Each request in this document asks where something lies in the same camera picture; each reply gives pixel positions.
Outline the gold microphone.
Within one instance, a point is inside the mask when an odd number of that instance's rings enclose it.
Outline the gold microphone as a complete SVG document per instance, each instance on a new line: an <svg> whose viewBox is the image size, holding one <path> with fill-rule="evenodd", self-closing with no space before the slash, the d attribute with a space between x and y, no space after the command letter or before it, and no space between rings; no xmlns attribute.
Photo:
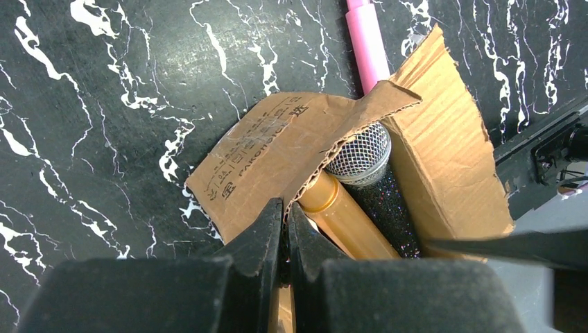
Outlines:
<svg viewBox="0 0 588 333"><path fill-rule="evenodd" d="M293 319L301 332L300 320L317 309L322 314L327 287L321 282L322 265L328 259L399 259L400 255L376 228L367 214L332 175L322 171L313 185L283 189L280 194L286 204L297 200L300 209L318 226L320 233L304 238L299 229L298 209L294 209L295 224L289 239L293 260Z"/></svg>

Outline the aluminium frame rail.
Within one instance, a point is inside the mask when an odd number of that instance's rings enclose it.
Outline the aluminium frame rail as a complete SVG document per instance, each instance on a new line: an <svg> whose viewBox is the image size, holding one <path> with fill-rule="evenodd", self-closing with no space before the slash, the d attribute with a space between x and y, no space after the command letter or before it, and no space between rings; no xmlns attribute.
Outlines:
<svg viewBox="0 0 588 333"><path fill-rule="evenodd" d="M572 132L587 126L587 97L564 105L498 146L496 170L508 192L515 233L587 227L587 149L570 158ZM553 275L547 268L490 260L527 332L553 332Z"/></svg>

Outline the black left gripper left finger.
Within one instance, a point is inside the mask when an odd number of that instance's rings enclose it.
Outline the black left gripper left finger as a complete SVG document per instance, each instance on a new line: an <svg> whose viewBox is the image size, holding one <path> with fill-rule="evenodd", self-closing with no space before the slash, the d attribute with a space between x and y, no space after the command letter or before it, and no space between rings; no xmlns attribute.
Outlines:
<svg viewBox="0 0 588 333"><path fill-rule="evenodd" d="M277 332L283 202L226 246L187 259L64 262L18 332Z"/></svg>

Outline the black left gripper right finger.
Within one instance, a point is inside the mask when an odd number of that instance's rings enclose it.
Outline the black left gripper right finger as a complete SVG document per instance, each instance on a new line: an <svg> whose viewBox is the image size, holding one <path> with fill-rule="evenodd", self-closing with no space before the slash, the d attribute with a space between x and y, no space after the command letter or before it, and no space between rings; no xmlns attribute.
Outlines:
<svg viewBox="0 0 588 333"><path fill-rule="evenodd" d="M353 260L288 214L296 332L523 332L499 276L466 259Z"/></svg>

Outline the brown cardboard box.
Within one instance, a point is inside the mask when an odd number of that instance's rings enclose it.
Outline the brown cardboard box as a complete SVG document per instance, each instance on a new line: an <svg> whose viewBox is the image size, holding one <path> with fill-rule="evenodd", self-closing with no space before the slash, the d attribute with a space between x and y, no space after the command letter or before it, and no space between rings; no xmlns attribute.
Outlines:
<svg viewBox="0 0 588 333"><path fill-rule="evenodd" d="M513 231L494 147L439 26L359 100L315 92L261 100L212 148L187 187L230 242L271 198L290 210L324 187L328 163L377 121L391 132L388 164L421 237L485 239Z"/></svg>

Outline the pink microphone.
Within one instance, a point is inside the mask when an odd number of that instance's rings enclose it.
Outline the pink microphone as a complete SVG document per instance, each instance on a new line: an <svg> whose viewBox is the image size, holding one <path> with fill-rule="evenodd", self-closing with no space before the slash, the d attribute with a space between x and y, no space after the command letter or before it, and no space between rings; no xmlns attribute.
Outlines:
<svg viewBox="0 0 588 333"><path fill-rule="evenodd" d="M379 20L371 1L347 0L345 19L364 95L390 77Z"/></svg>

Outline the black glitter silver-mesh microphone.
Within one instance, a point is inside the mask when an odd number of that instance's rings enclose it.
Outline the black glitter silver-mesh microphone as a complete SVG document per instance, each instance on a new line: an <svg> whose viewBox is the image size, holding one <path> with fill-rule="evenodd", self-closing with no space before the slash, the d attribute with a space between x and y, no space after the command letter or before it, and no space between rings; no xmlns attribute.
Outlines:
<svg viewBox="0 0 588 333"><path fill-rule="evenodd" d="M392 140L376 122L355 134L326 166L403 258L418 259L422 247L389 159Z"/></svg>

